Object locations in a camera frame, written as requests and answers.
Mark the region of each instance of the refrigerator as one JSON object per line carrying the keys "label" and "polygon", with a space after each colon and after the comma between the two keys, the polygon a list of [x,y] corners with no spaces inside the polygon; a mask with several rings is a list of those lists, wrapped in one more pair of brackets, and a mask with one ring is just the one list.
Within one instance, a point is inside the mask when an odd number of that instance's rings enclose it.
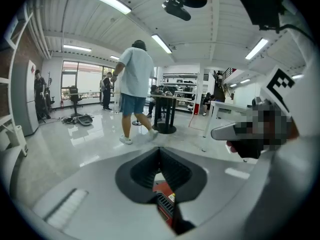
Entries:
{"label": "refrigerator", "polygon": [[32,135],[39,127],[35,104],[36,65],[29,60],[27,67],[15,63],[11,73],[11,104],[15,124],[23,135]]}

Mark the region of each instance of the white t-shirt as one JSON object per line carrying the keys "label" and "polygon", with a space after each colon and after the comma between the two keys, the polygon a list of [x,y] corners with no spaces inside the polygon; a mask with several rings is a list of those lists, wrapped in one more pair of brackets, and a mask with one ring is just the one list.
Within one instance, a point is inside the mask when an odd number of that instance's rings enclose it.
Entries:
{"label": "white t-shirt", "polygon": [[143,49],[130,47],[124,51],[118,61],[125,65],[121,93],[146,98],[149,79],[155,76],[155,65],[149,54]]}

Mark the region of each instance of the brick wall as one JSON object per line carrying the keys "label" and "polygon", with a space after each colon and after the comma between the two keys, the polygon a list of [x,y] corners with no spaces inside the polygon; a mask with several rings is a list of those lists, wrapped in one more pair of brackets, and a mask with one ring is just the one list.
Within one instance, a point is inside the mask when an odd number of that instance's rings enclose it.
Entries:
{"label": "brick wall", "polygon": [[[7,49],[4,51],[0,51],[0,77],[8,78],[9,76],[9,67],[10,61],[13,54],[12,49]],[[28,66],[28,62],[31,60],[36,68],[41,70],[43,64],[43,58],[39,55],[37,47],[33,42],[29,29],[26,28],[22,34],[20,39],[20,43],[18,45],[17,51],[15,53],[13,68],[15,70],[15,65],[25,65],[25,68]],[[8,85],[1,84],[0,85],[0,117],[9,114],[8,107]]]}

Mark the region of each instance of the black table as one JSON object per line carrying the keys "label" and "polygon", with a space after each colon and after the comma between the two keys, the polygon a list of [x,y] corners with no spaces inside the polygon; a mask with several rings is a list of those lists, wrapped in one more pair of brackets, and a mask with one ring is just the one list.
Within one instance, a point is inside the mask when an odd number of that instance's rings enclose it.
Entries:
{"label": "black table", "polygon": [[[176,132],[177,128],[174,127],[175,112],[177,100],[179,101],[191,101],[191,98],[180,98],[175,96],[165,96],[165,95],[151,95],[155,98],[155,113],[154,113],[154,125],[152,128],[156,131],[159,131],[161,134],[173,134]],[[165,122],[158,122],[159,112],[161,113],[161,101],[166,99],[166,114]]]}

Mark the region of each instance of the black cable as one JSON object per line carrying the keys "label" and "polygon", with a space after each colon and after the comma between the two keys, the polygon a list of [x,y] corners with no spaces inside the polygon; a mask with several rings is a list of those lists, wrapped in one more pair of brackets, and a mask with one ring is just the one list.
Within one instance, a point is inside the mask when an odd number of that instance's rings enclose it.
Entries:
{"label": "black cable", "polygon": [[310,36],[308,35],[306,32],[304,32],[303,30],[301,30],[300,28],[296,27],[295,25],[292,24],[285,24],[279,28],[275,28],[275,27],[260,27],[260,30],[275,30],[277,33],[281,30],[285,30],[285,29],[292,29],[295,31],[300,32],[301,34],[303,34],[305,37],[307,37],[314,45],[316,44],[316,41]]}

